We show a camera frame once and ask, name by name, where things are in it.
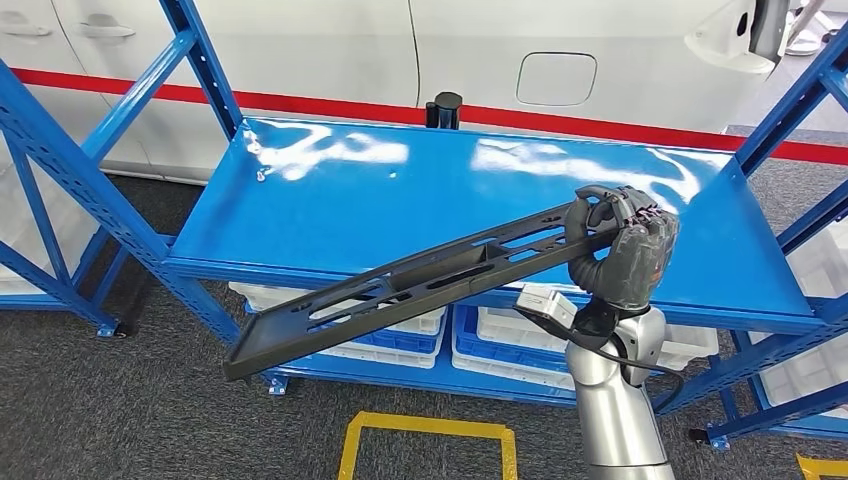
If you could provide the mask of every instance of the black cable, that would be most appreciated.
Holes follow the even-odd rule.
[[[594,354],[596,354],[596,355],[598,355],[602,358],[610,360],[612,362],[620,363],[621,365],[627,365],[629,367],[644,368],[646,370],[653,370],[655,372],[662,372],[662,373],[665,373],[665,374],[668,374],[668,375],[671,375],[672,377],[674,377],[674,379],[676,381],[675,386],[674,386],[674,390],[672,390],[671,394],[665,400],[660,402],[659,405],[652,405],[655,412],[665,408],[668,404],[671,403],[672,400],[677,398],[677,396],[680,394],[680,391],[683,390],[683,383],[685,382],[685,380],[683,378],[683,375],[681,375],[680,372],[678,372],[676,370],[672,370],[670,368],[663,367],[663,366],[660,366],[660,365],[649,365],[647,363],[638,362],[636,360],[630,360],[630,359],[627,359],[627,358],[622,358],[622,357],[617,357],[615,355],[610,355],[609,353],[601,350],[601,347],[597,347],[597,348],[587,347],[586,344],[583,344],[581,341],[577,340],[572,335],[569,335],[569,341],[574,342],[575,345],[577,345],[578,347],[580,347],[584,350],[589,350],[590,352],[592,352],[592,353],[594,353]]]

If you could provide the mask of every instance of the red stripe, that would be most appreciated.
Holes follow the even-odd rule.
[[[133,82],[116,78],[75,75],[70,73],[45,72],[13,68],[12,71],[23,83],[46,87],[68,88],[88,92],[123,95]],[[392,123],[420,125],[424,122],[424,111],[414,107],[377,105],[373,103],[324,100],[293,97],[272,93],[235,92],[239,106],[288,113],[323,115]],[[154,98],[192,103],[206,103],[200,87],[163,85]],[[464,105],[462,121],[500,127],[537,130],[550,133],[604,138],[625,142],[641,142],[675,147],[706,148],[711,150],[736,150],[745,137],[715,133],[692,132],[672,128],[648,127],[627,123],[562,117],[542,113],[519,112],[491,107]],[[801,142],[783,142],[774,157],[804,162],[848,165],[848,147],[820,145]]]

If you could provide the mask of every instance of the black post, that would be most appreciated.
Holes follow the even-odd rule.
[[[436,95],[435,101],[427,102],[427,128],[459,129],[459,107],[462,97],[453,92]]]

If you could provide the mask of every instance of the yellow tape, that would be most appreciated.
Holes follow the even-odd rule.
[[[848,478],[848,461],[845,460],[815,460],[795,454],[798,465],[804,472],[805,480],[819,480],[821,477]]]
[[[518,466],[515,460],[515,433],[504,425],[359,412],[347,426],[342,461],[339,466],[339,480],[353,480],[356,453],[359,450],[359,438],[364,427],[500,440],[503,480],[518,479]]]

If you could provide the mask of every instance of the black plastic panel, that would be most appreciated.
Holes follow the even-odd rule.
[[[224,361],[224,374],[234,380],[260,372],[612,244],[617,228],[566,244],[563,219],[569,205],[431,248],[260,313]],[[362,303],[322,315],[350,299]]]

